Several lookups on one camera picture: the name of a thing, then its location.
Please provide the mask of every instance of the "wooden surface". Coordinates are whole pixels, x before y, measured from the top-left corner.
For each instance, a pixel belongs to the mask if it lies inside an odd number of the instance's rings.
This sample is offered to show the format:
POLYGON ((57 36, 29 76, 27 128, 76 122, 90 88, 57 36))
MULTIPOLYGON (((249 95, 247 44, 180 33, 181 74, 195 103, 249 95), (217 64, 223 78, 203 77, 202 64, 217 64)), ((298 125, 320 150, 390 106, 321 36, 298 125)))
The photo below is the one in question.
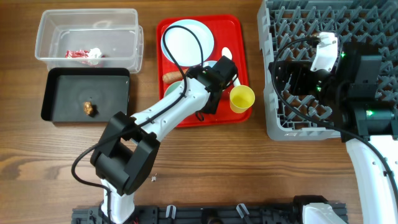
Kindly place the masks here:
MULTIPOLYGON (((261 0, 69 1, 2 0, 0 3, 0 223, 70 223, 72 208, 98 205, 100 189, 70 173, 73 160, 96 143, 104 124, 42 121, 47 68, 34 57, 40 18, 46 9, 134 8, 144 28, 142 72, 131 90, 140 111, 158 100, 155 28, 165 18, 232 14, 242 24, 251 87, 256 93, 245 123, 176 129, 162 142, 152 175, 136 192, 137 205, 236 205, 288 202, 317 194, 347 203, 350 223, 361 223, 353 165, 339 139, 271 141, 266 133, 264 64, 256 14, 261 0)), ((85 158, 84 179, 99 182, 85 158)))

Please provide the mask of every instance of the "brown sausage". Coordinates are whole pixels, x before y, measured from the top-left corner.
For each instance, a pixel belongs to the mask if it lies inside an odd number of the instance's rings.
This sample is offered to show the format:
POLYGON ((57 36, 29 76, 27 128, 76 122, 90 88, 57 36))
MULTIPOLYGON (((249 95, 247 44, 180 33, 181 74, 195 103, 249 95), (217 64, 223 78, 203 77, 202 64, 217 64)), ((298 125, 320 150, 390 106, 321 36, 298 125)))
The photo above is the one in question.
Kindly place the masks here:
POLYGON ((163 82, 166 84, 171 84, 173 82, 179 81, 182 79, 182 75, 180 71, 169 72, 163 75, 163 82))

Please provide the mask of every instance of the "dish rack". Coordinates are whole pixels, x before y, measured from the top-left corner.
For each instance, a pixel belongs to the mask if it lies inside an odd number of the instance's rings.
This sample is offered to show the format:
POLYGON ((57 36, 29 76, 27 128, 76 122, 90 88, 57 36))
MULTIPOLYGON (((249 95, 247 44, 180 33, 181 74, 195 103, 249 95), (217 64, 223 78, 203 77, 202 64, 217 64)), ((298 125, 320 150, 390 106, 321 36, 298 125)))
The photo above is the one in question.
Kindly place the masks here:
MULTIPOLYGON (((287 43, 317 32, 335 32, 339 51, 343 43, 367 42, 379 47, 382 64, 378 76, 376 98, 398 103, 398 16, 397 1, 266 1, 257 13, 260 49, 264 57, 266 83, 264 102, 267 133, 273 140, 306 141, 337 138, 340 133, 318 127, 285 108, 271 83, 269 63, 287 43)), ((307 44, 286 49, 279 60, 313 61, 315 54, 307 44)), ((315 101, 314 96, 294 96, 289 85, 282 92, 285 100, 313 118, 328 119, 332 110, 315 101)))

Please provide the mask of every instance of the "green led light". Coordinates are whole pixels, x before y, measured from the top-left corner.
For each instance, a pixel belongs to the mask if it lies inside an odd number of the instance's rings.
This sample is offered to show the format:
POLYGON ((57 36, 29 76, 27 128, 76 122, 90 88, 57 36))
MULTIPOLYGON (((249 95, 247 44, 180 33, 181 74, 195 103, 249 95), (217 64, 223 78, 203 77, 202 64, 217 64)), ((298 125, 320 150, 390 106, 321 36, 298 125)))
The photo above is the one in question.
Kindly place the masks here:
POLYGON ((366 116, 372 116, 374 114, 373 111, 366 111, 366 116))

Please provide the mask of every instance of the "yellow cup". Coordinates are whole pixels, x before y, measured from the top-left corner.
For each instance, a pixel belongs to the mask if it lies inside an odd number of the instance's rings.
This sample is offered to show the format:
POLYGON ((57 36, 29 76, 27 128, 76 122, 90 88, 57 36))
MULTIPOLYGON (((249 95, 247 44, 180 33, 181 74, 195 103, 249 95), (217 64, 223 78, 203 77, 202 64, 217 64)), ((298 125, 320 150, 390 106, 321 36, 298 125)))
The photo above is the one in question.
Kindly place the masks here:
POLYGON ((254 103, 253 90, 245 85, 236 86, 229 94, 229 106, 235 113, 243 113, 254 103))

